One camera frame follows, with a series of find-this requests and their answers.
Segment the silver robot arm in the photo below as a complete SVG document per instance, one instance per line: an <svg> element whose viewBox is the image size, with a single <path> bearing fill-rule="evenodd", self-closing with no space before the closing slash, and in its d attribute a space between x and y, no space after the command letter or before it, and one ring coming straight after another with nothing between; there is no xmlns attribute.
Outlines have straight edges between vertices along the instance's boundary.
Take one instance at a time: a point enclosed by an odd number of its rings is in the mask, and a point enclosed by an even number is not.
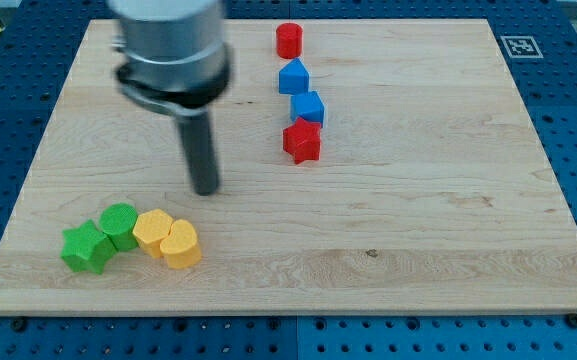
<svg viewBox="0 0 577 360"><path fill-rule="evenodd" d="M113 47L120 91L136 105L175 120L193 190L220 185L210 104L228 87L230 48L219 0L107 0L120 34Z"/></svg>

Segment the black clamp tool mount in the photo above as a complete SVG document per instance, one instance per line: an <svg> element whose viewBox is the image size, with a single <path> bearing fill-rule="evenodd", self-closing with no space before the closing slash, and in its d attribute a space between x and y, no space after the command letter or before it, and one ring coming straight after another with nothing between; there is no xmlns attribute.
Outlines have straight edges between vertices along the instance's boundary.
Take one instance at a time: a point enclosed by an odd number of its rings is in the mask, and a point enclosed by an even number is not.
<svg viewBox="0 0 577 360"><path fill-rule="evenodd" d="M169 116L201 110L229 86L232 51L211 46L184 58L156 61L125 52L115 69L121 93L136 105Z"/></svg>

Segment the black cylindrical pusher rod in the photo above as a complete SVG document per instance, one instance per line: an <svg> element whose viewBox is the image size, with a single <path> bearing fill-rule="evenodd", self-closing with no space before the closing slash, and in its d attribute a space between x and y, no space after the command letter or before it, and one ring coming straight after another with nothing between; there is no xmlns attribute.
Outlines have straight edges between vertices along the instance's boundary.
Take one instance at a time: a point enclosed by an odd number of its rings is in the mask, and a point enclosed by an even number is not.
<svg viewBox="0 0 577 360"><path fill-rule="evenodd" d="M183 110L175 116L193 190L201 196L215 193L220 185L217 158L207 110Z"/></svg>

